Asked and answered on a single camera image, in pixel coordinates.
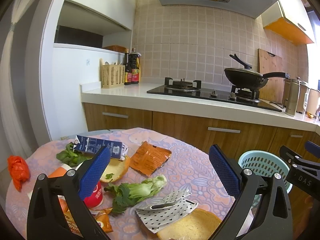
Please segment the orange panda snack bag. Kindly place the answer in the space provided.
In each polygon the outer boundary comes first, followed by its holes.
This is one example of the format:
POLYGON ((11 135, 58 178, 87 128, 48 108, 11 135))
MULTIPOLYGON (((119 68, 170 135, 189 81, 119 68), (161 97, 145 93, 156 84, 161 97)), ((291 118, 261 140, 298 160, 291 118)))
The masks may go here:
MULTIPOLYGON (((67 203, 66 203, 65 199, 59 197, 59 202, 60 202, 61 209, 63 211, 63 214, 65 216, 65 219, 67 221, 67 224, 68 224, 71 232, 82 237, 82 234, 81 234, 81 232, 80 232, 75 220, 72 217, 72 214, 71 214, 71 212, 70 212, 70 210, 69 210, 69 208, 67 206, 67 203)), ((108 216, 108 214, 110 212, 111 212, 111 209, 103 209, 103 210, 100 210, 97 214, 93 215, 93 217, 95 218, 96 222, 102 228, 104 233, 113 232, 112 225, 110 223, 110 219, 109 219, 109 216, 108 216)))

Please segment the red plastic bag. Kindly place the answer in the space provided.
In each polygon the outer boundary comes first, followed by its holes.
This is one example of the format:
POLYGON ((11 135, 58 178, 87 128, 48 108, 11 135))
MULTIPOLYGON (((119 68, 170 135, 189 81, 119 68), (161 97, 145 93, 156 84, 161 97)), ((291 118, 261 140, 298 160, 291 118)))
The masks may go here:
POLYGON ((22 185, 30 179, 29 167, 25 160, 17 155, 11 155, 7 162, 14 187, 18 192, 21 192, 22 185))

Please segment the bread slice with leaf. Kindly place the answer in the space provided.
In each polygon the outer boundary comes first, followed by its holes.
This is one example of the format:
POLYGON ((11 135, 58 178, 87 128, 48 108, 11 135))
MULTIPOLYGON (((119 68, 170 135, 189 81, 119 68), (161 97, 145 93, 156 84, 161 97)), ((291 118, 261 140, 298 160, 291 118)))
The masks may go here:
POLYGON ((110 183, 120 180, 129 170, 130 157, 126 156, 124 160, 111 159, 103 174, 100 182, 110 183))

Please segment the polka dot silver wrapper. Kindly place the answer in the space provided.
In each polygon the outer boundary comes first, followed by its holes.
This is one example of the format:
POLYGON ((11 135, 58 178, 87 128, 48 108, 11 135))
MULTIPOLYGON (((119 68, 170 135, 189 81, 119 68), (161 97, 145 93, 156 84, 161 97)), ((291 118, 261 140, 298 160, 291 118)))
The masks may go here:
POLYGON ((198 207, 197 202, 189 199, 190 195, 188 189, 172 191, 157 204, 137 208, 136 214, 148 230, 157 233, 198 207))

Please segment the orange foil wrapper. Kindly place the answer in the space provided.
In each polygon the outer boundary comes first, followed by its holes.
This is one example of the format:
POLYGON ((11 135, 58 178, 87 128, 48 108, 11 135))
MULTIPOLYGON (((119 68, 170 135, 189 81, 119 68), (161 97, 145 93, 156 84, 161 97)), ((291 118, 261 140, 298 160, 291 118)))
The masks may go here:
POLYGON ((153 172, 163 166, 169 160, 170 150, 143 142, 130 158, 130 167, 143 175, 151 176, 153 172))

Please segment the light blue perforated basket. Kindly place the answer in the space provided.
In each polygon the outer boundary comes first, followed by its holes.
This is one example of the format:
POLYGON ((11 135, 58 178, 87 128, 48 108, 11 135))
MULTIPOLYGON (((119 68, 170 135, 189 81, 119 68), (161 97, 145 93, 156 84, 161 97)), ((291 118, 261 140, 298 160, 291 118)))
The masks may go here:
POLYGON ((238 164, 242 169, 249 168, 259 176, 271 177, 274 173, 279 173, 284 181, 287 193, 290 193, 292 184, 286 181, 290 168, 278 156, 265 151, 251 150, 240 156, 238 164))

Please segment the red white paper cup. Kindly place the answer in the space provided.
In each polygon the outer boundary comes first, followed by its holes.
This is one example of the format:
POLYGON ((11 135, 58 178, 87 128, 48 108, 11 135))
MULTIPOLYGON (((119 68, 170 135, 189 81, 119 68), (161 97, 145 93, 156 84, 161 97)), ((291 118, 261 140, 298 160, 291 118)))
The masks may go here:
POLYGON ((103 203, 103 191, 100 181, 98 181, 92 194, 84 199, 84 203, 89 209, 98 207, 103 203))

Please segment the beige electric kettle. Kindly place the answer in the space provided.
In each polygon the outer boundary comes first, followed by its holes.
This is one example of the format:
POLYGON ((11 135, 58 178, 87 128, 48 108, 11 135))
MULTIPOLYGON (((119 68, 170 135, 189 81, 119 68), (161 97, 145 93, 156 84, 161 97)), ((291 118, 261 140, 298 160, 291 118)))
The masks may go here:
POLYGON ((308 95, 308 101, 306 104, 306 113, 311 115, 316 115, 317 110, 319 108, 319 90, 317 89, 310 89, 308 95))

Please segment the wooden cutting board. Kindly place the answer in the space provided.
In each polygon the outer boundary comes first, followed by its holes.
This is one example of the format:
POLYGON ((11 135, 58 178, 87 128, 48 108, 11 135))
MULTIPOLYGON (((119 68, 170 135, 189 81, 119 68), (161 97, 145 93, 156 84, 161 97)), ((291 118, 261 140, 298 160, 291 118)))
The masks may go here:
MULTIPOLYGON (((268 51, 258 49, 259 72, 261 74, 271 72, 285 72, 283 60, 281 57, 269 53, 268 51)), ((259 89, 259 98, 267 101, 281 103, 284 91, 284 79, 273 77, 269 78, 267 84, 259 89)))

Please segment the steel thermos flask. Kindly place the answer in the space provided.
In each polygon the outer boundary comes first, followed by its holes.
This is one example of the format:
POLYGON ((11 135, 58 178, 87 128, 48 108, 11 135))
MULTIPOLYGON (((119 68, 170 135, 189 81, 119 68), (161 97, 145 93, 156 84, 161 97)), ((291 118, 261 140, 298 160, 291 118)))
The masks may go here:
POLYGON ((286 110, 285 113, 289 116, 295 116, 298 99, 300 93, 300 81, 297 79, 292 79, 290 81, 289 95, 287 97, 286 110))

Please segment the blue milk carton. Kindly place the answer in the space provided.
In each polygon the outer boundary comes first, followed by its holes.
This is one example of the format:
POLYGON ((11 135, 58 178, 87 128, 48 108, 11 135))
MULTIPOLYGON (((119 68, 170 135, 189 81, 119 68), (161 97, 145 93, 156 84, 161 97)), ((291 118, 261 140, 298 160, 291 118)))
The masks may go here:
POLYGON ((98 139, 76 135, 73 150, 88 154, 96 154, 104 147, 110 151, 111 158, 123 161, 128 153, 128 146, 119 141, 98 139))

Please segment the white countertop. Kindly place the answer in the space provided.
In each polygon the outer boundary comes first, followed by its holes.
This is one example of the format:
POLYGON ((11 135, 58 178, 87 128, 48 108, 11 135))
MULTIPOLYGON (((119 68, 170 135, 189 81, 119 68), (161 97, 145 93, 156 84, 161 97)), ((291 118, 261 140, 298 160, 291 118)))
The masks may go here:
POLYGON ((148 90, 156 86, 152 83, 143 83, 137 86, 102 89, 100 82, 86 83, 80 85, 81 101, 83 103, 298 129, 319 134, 319 121, 309 119, 302 114, 291 117, 284 112, 234 103, 147 93, 148 90))

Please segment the orange upper cabinet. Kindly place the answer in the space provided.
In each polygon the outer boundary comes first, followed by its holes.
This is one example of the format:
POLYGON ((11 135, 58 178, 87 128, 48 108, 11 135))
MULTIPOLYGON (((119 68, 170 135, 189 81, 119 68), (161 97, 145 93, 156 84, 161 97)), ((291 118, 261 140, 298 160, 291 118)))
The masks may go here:
POLYGON ((263 28, 294 45, 315 42, 313 29, 301 0, 279 0, 261 14, 263 28))

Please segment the beige utensil holder basket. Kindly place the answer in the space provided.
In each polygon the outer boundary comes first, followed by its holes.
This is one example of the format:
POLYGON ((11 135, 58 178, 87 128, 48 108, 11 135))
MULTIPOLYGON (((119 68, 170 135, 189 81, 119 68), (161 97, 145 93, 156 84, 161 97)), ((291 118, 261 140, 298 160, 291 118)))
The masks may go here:
POLYGON ((100 59, 101 87, 116 88, 124 85, 125 66, 119 64, 106 64, 100 59))

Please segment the large dark sauce bottle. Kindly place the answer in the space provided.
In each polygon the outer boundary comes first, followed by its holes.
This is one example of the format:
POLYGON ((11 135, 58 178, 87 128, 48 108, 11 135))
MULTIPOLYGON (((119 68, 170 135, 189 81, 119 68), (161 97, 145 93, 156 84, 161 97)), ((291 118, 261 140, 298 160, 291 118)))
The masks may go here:
POLYGON ((131 53, 129 54, 129 66, 132 70, 132 84, 138 84, 140 81, 140 57, 141 54, 137 52, 135 48, 132 48, 131 53))

